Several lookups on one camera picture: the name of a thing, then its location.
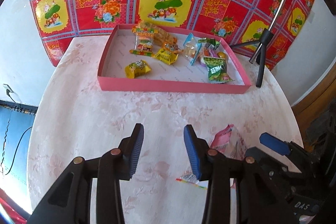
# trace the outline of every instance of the white tablecloth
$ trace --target white tablecloth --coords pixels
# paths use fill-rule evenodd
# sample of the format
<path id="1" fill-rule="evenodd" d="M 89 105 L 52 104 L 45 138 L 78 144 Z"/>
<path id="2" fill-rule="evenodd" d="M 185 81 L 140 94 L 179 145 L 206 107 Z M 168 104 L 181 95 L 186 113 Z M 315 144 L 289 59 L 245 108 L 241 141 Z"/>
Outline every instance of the white tablecloth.
<path id="1" fill-rule="evenodd" d="M 263 86 L 256 88 L 258 66 L 248 58 L 238 56 L 253 83 L 242 95 L 107 92 L 97 81 L 107 39 L 74 38 L 45 90 L 28 151 L 33 209 L 74 157 L 102 156 L 129 136 L 137 122 L 145 131 L 138 168 L 133 179 L 121 182 L 126 223 L 201 222 L 206 190 L 175 180 L 190 168 L 182 136 L 186 124 L 210 142 L 233 123 L 248 147 L 258 146 L 272 155 L 259 144 L 263 132 L 302 146 L 280 86 L 265 69 Z M 95 223 L 95 186 L 93 190 L 91 223 Z"/>

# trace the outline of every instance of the power outlet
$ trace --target power outlet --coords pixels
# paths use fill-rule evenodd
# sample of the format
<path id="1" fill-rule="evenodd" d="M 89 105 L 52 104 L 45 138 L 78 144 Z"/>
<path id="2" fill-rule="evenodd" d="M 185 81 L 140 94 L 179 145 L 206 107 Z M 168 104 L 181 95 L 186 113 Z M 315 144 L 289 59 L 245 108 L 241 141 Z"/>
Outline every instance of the power outlet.
<path id="1" fill-rule="evenodd" d="M 11 89 L 9 85 L 3 84 L 2 86 L 5 88 L 5 90 L 9 90 L 10 93 L 14 93 L 14 91 Z"/>

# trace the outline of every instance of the yellow snack package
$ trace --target yellow snack package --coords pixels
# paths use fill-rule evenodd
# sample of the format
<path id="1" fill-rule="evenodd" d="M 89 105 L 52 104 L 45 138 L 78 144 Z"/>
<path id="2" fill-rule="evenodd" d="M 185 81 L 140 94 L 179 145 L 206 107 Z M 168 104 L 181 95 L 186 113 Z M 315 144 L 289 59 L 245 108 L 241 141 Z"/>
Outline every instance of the yellow snack package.
<path id="1" fill-rule="evenodd" d="M 133 79 L 150 72 L 152 69 L 144 60 L 136 61 L 125 68 L 126 77 Z"/>
<path id="2" fill-rule="evenodd" d="M 178 56 L 179 56 L 179 54 L 169 52 L 169 51 L 165 50 L 164 48 L 161 48 L 161 49 L 159 49 L 157 54 L 154 55 L 154 58 L 162 61 L 163 63 L 171 65 L 172 63 L 174 63 L 177 60 Z"/>
<path id="3" fill-rule="evenodd" d="M 163 47 L 165 43 L 173 43 L 173 44 L 177 43 L 176 37 L 173 37 L 170 33 L 166 32 L 165 30 L 161 29 L 160 27 L 150 22 L 142 20 L 138 23 L 138 27 L 151 28 L 157 30 L 157 33 L 154 34 L 154 44 L 159 45 L 160 47 Z"/>

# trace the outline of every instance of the power cord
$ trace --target power cord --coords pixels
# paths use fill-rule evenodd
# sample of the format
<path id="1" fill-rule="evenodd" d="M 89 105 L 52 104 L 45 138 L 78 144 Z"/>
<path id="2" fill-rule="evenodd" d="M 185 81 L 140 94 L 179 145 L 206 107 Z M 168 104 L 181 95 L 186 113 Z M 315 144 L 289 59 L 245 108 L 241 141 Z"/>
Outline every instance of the power cord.
<path id="1" fill-rule="evenodd" d="M 16 146 L 15 153 L 14 153 L 14 157 L 13 157 L 13 161 L 12 161 L 12 165 L 10 166 L 9 171 L 8 171 L 5 175 L 8 175 L 9 172 L 12 170 L 12 167 L 13 167 L 13 164 L 14 164 L 14 160 L 15 160 L 15 156 L 16 156 L 16 152 L 17 152 L 17 149 L 19 148 L 19 144 L 20 144 L 20 142 L 21 142 L 23 136 L 25 135 L 25 133 L 26 133 L 29 129 L 31 129 L 32 127 L 33 127 L 33 126 L 27 128 L 27 130 L 26 130 L 25 132 L 23 132 L 23 134 L 22 134 L 22 136 L 21 136 L 21 138 L 20 138 L 20 140 L 19 140 L 19 142 L 18 142 L 18 144 L 17 144 L 17 146 Z"/>
<path id="2" fill-rule="evenodd" d="M 21 110 L 21 108 L 22 108 L 22 107 L 21 107 L 21 104 L 20 104 L 20 103 L 17 103 L 17 102 L 15 102 L 15 101 L 13 100 L 13 98 L 12 98 L 12 97 L 11 97 L 11 95 L 10 95 L 10 90 L 8 90 L 8 89 L 7 89 L 7 90 L 6 90 L 6 94 L 7 94 L 7 96 L 9 96 L 9 98 L 10 98 L 10 99 L 12 99 L 12 101 L 13 101 L 14 103 L 16 103 L 17 105 L 19 105 L 19 106 L 20 106 L 20 110 Z"/>

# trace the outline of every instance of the tripod leg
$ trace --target tripod leg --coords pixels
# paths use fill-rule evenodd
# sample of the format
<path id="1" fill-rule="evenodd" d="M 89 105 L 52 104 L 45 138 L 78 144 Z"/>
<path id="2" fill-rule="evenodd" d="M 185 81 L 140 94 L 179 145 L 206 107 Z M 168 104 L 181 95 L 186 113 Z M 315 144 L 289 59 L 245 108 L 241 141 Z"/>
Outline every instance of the tripod leg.
<path id="1" fill-rule="evenodd" d="M 263 77 L 264 77 L 264 70 L 265 70 L 265 61 L 266 61 L 266 45 L 263 45 L 261 47 L 261 53 L 260 53 L 260 62 L 259 62 L 259 72 L 258 72 L 258 78 L 256 87 L 260 88 L 263 83 Z"/>

